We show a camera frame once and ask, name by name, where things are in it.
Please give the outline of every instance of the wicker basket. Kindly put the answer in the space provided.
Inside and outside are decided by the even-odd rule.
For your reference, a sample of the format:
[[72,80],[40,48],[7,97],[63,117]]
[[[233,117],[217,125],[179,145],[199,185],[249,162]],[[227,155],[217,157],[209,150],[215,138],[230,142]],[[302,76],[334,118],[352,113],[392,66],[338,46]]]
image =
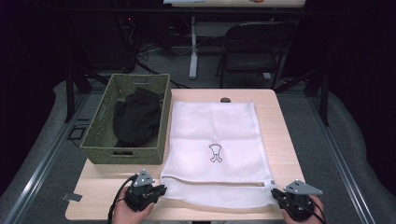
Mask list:
[[[88,159],[95,164],[162,164],[171,104],[169,75],[112,75],[81,144]],[[114,147],[118,138],[113,132],[113,115],[117,101],[144,88],[163,95],[160,131],[140,147]]]

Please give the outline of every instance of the white fabric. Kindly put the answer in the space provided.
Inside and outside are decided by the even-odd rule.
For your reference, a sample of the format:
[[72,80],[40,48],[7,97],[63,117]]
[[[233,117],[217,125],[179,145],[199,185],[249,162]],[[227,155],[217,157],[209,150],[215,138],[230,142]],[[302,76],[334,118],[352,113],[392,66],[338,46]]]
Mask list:
[[254,103],[174,102],[169,145],[164,198],[222,208],[276,204]]

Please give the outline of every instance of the black cloth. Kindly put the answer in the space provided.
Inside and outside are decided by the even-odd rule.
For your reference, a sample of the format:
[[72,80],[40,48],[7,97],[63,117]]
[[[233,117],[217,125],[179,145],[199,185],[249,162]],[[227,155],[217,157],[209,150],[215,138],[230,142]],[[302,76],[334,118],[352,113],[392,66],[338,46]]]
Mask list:
[[113,131],[119,138],[115,147],[139,147],[158,134],[161,121],[160,96],[143,88],[116,102]]

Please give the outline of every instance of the gray carpet floor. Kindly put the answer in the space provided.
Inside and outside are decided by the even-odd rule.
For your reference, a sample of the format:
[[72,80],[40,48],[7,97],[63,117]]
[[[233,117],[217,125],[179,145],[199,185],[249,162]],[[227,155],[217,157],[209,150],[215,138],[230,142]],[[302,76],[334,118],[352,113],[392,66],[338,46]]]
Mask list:
[[[219,78],[215,77],[219,55],[216,51],[201,48],[198,61],[198,77],[190,80],[190,53],[178,54],[153,50],[142,55],[141,62],[154,71],[170,74],[178,83],[191,88],[217,88]],[[110,75],[119,71],[101,71]],[[148,72],[136,67],[134,74]],[[225,88],[268,88],[271,82],[262,77],[227,77]],[[90,95],[76,92],[78,112],[72,122],[65,125],[66,100],[65,87],[61,83],[54,90],[57,93],[56,104],[49,120],[37,139],[25,164],[8,187],[0,200],[1,219],[4,223],[73,223],[64,217],[68,202],[62,199],[66,192],[73,192],[79,174],[86,160],[78,148],[79,140],[67,140],[73,127],[87,127],[91,122],[104,86],[92,81],[94,87]],[[334,96],[329,98],[329,127],[324,127],[318,119],[317,98],[305,98],[302,90],[304,83],[277,95],[282,113],[287,123],[292,143],[301,164],[305,181],[324,191],[322,200],[325,204],[327,223],[395,223],[396,198],[388,193],[377,181],[375,173],[365,159],[365,145],[359,128],[344,108],[342,102]],[[334,145],[340,151],[349,174],[353,177],[356,188],[349,186],[343,171],[337,166],[339,158],[334,157]],[[52,163],[49,171],[42,174],[42,182],[35,186],[30,194],[31,200],[24,202],[23,196],[29,191],[29,181],[35,176],[36,168],[43,164],[54,147],[59,150],[51,154]],[[15,211],[15,204],[23,204]],[[362,215],[360,207],[367,208]]]

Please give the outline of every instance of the table top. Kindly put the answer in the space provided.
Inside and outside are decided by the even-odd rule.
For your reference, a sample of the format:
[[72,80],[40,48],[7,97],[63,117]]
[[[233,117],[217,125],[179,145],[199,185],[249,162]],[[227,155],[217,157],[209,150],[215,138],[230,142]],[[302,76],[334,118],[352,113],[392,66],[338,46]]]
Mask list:
[[197,3],[174,3],[173,7],[304,7],[305,0],[205,0]]
[[[219,102],[223,97],[232,102],[254,102],[262,131],[269,167],[278,189],[295,179],[304,181],[288,128],[272,90],[172,90],[172,102]],[[166,140],[165,161],[168,152]],[[80,202],[71,201],[65,212],[70,220],[106,220],[108,208],[121,184],[142,169],[161,184],[163,165],[103,165],[86,161],[75,188]],[[256,209],[222,209],[191,205],[160,198],[147,220],[278,220],[283,219],[277,205]]]

